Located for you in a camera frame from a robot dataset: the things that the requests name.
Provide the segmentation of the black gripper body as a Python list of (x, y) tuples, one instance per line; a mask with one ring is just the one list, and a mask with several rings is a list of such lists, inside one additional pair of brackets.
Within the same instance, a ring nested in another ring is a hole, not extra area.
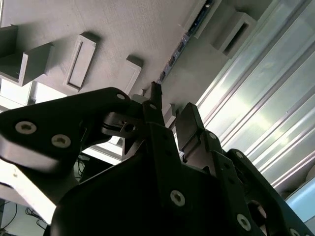
[(53, 236), (241, 236), (251, 220), (239, 174), (258, 169), (235, 150), (206, 153), (207, 170), (189, 166), (175, 147), (149, 147), (71, 189), (50, 226)]

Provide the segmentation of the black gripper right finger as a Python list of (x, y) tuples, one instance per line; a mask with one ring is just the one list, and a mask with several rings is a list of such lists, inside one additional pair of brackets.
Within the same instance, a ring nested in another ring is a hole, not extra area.
[(239, 150), (223, 150), (188, 103), (176, 119), (184, 168), (189, 171), (200, 235), (310, 236), (312, 232)]

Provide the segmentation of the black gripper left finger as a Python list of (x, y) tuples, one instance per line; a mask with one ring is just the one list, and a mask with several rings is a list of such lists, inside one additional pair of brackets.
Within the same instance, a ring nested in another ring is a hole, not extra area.
[[(161, 86), (138, 103), (103, 88), (0, 115), (0, 181), (35, 209), (185, 209), (173, 133)], [(121, 163), (78, 183), (73, 166), (87, 148), (123, 138)]]

